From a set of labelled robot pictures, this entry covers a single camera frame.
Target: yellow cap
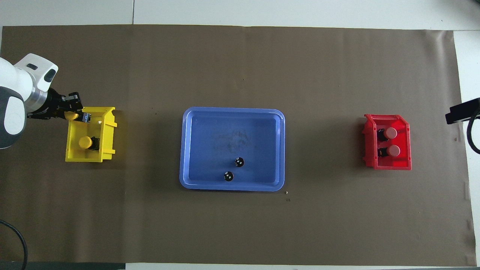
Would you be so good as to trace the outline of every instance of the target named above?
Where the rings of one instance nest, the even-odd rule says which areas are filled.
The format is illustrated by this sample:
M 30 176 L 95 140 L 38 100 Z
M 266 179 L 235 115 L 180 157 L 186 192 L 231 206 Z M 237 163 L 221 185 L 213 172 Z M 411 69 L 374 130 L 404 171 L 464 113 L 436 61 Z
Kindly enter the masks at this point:
M 63 113 L 63 115 L 65 115 L 65 119 L 67 120 L 75 120 L 78 117 L 78 113 L 73 111 L 66 111 Z
M 83 149 L 88 149 L 92 146 L 92 139 L 90 139 L 89 136 L 81 137 L 80 140 L 78 140 L 78 145 Z

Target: pink bottle cap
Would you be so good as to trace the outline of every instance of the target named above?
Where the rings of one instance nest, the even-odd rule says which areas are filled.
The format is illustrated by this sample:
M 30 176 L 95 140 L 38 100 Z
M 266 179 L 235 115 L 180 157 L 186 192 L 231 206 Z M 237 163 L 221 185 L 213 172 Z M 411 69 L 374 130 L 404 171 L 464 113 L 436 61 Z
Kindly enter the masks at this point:
M 396 134 L 397 134 L 396 129 L 393 128 L 393 127 L 389 127 L 387 129 L 385 129 L 385 131 L 384 131 L 384 136 L 387 139 L 395 139 Z
M 390 145 L 387 148 L 387 154 L 391 157 L 398 157 L 398 155 L 400 155 L 400 147 L 396 145 Z

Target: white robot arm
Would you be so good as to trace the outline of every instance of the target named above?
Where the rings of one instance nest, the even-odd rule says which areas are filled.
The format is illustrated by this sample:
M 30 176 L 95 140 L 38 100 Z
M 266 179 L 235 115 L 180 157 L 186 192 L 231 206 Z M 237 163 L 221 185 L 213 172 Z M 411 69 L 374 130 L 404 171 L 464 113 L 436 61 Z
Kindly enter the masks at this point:
M 76 121 L 90 121 L 77 92 L 65 97 L 50 88 L 57 71 L 54 63 L 32 53 L 15 65 L 0 58 L 0 149 L 19 139 L 26 118 L 65 118 L 72 111 L 81 116 Z

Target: blue plastic tray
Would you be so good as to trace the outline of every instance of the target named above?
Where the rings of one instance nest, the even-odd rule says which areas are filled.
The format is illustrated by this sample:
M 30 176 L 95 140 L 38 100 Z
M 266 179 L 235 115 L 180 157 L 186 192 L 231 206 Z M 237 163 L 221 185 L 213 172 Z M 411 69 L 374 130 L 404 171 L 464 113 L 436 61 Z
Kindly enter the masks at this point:
M 234 160 L 241 157 L 242 167 Z M 225 172 L 233 180 L 224 179 Z M 191 189 L 277 191 L 285 182 L 279 110 L 192 107 L 183 114 L 180 182 Z

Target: yellow plastic bin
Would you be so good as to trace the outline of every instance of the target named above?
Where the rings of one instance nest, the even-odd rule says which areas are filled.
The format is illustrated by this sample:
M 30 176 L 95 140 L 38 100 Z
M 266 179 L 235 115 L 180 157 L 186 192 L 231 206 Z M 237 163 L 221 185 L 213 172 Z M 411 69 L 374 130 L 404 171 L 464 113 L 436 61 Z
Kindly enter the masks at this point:
M 113 131 L 117 127 L 112 111 L 115 107 L 84 107 L 83 112 L 92 116 L 90 123 L 68 121 L 67 150 L 65 161 L 68 162 L 102 162 L 111 160 L 113 149 Z M 99 149 L 85 149 L 86 140 L 99 138 Z

